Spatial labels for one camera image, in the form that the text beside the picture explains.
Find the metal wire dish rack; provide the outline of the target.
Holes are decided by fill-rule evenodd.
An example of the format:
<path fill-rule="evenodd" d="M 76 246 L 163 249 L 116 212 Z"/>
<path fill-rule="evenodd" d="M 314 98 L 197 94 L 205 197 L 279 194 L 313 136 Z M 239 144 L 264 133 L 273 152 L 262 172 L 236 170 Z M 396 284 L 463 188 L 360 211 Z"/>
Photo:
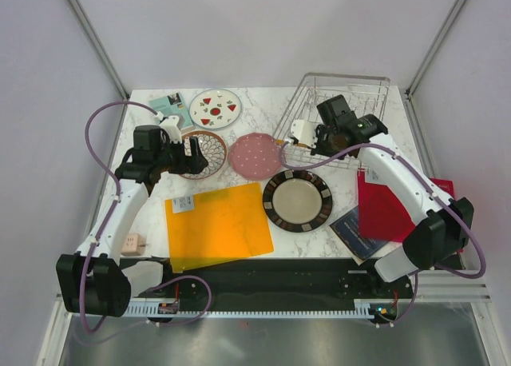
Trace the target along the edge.
<path fill-rule="evenodd" d="M 385 76 L 307 73 L 293 93 L 272 134 L 282 144 L 293 140 L 289 137 L 291 123 L 296 119 L 314 122 L 317 126 L 323 120 L 317 110 L 321 103 L 342 95 L 355 116 L 363 120 L 383 119 L 390 79 Z M 311 156 L 311 149 L 297 144 L 294 140 L 284 149 L 286 163 L 307 166 L 325 159 Z"/>

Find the dark rim beige plate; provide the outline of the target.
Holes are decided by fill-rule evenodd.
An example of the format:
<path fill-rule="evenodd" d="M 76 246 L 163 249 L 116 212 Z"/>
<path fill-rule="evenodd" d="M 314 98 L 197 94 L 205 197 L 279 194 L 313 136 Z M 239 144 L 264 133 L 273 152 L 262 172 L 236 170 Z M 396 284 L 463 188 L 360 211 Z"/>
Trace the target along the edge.
<path fill-rule="evenodd" d="M 308 233 L 331 215 L 333 197 L 326 182 L 306 170 L 277 173 L 263 190 L 263 210 L 277 227 L 290 233 Z"/>

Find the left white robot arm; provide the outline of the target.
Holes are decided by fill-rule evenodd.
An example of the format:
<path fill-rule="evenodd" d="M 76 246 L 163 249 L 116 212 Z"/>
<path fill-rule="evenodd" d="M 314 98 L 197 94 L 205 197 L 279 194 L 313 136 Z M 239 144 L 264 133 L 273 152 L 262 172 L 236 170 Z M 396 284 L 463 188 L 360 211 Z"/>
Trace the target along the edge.
<path fill-rule="evenodd" d="M 199 174 L 207 167 L 198 137 L 172 139 L 156 125 L 135 128 L 133 147 L 113 175 L 111 205 L 77 251 L 57 260 L 57 278 L 68 312 L 120 317 L 131 299 L 143 292 L 172 293 L 175 277 L 160 263 L 139 261 L 122 269 L 121 251 L 162 173 Z"/>

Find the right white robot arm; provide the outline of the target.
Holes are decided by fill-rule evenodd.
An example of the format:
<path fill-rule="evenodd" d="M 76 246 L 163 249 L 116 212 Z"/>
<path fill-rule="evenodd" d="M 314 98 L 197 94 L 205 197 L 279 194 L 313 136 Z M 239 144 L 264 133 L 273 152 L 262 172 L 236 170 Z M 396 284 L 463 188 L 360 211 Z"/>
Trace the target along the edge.
<path fill-rule="evenodd" d="M 366 276 L 371 295 L 385 296 L 401 276 L 439 266 L 468 245 L 471 202 L 454 199 L 420 172 L 376 116 L 357 117 L 342 95 L 323 101 L 317 110 L 322 122 L 315 128 L 312 152 L 329 161 L 357 157 L 377 173 L 414 223 L 401 247 L 377 260 L 375 271 Z"/>

